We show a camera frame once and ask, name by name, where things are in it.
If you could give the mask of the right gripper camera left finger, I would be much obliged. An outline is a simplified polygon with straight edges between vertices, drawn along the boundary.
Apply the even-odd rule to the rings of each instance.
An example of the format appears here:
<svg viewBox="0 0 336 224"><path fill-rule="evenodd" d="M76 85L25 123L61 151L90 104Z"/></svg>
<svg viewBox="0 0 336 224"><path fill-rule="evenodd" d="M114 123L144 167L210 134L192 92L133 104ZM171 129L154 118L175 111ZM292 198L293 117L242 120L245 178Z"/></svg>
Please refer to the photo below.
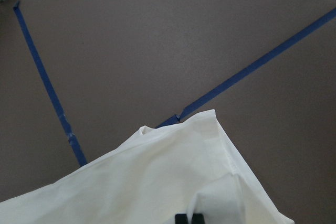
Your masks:
<svg viewBox="0 0 336 224"><path fill-rule="evenodd" d="M175 224L187 224L187 214L176 214Z"/></svg>

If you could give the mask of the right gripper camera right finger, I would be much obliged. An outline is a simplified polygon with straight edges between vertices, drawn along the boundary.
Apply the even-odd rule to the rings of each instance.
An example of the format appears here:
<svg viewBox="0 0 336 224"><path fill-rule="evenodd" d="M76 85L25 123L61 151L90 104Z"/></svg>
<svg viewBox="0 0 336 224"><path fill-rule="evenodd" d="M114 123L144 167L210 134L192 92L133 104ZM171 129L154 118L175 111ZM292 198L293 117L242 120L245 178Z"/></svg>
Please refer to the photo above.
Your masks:
<svg viewBox="0 0 336 224"><path fill-rule="evenodd" d="M203 214L193 214L191 224L204 224Z"/></svg>

